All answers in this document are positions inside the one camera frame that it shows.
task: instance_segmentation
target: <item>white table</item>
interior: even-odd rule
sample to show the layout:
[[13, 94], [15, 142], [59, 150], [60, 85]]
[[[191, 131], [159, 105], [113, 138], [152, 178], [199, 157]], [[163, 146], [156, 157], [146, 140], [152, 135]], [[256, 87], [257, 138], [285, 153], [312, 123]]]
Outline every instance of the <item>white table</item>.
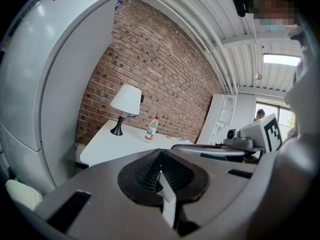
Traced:
[[156, 133], [152, 140], [145, 138], [146, 130], [138, 129], [122, 124], [122, 136], [113, 135], [110, 130], [116, 126], [116, 122], [108, 120], [97, 132], [93, 139], [80, 155], [80, 160], [94, 166], [113, 159], [122, 158], [137, 152], [153, 149], [171, 149], [176, 144], [192, 144], [180, 141], [177, 138], [170, 139], [165, 135]]

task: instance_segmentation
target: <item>table lamp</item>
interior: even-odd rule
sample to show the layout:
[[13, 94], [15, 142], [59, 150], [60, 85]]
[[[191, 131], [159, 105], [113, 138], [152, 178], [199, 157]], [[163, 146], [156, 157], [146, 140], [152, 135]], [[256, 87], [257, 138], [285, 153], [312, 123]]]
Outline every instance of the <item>table lamp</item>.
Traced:
[[[116, 96], [113, 98], [110, 105], [111, 107], [117, 110], [121, 110], [123, 112], [133, 115], [139, 115], [140, 104], [142, 102], [143, 95], [141, 90], [132, 85], [124, 84], [119, 90], [119, 92], [116, 94]], [[122, 116], [119, 116], [116, 126], [112, 130], [110, 130], [112, 134], [117, 136], [123, 135], [123, 132], [121, 130], [121, 124], [127, 118], [123, 117], [123, 115], [124, 113], [122, 114]]]

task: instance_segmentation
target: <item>brick wall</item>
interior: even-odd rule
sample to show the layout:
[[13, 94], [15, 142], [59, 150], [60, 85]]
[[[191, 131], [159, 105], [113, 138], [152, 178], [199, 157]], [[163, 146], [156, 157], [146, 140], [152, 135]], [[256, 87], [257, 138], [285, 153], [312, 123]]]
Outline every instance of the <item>brick wall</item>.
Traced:
[[139, 0], [123, 0], [115, 13], [113, 43], [95, 67], [83, 95], [77, 141], [87, 145], [109, 119], [122, 114], [110, 102], [124, 83], [145, 95], [136, 118], [125, 124], [194, 142], [213, 93], [222, 93], [210, 65], [193, 41], [169, 18]]

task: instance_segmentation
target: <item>skylight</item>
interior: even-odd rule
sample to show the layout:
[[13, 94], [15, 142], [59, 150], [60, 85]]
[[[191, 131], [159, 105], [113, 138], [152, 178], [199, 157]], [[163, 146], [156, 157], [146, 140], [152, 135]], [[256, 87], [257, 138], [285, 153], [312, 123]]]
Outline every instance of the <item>skylight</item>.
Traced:
[[274, 64], [297, 66], [299, 61], [300, 61], [300, 57], [296, 57], [296, 56], [272, 55], [272, 54], [263, 55], [263, 63], [274, 63]]

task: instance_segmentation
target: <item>person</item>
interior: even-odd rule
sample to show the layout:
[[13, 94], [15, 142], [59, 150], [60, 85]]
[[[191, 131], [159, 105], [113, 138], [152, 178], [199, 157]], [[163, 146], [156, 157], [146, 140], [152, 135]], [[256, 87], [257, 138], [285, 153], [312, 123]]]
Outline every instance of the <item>person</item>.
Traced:
[[264, 118], [265, 116], [266, 116], [266, 112], [262, 108], [258, 109], [258, 111], [256, 112], [256, 116], [255, 116], [254, 121], [257, 121], [261, 118]]

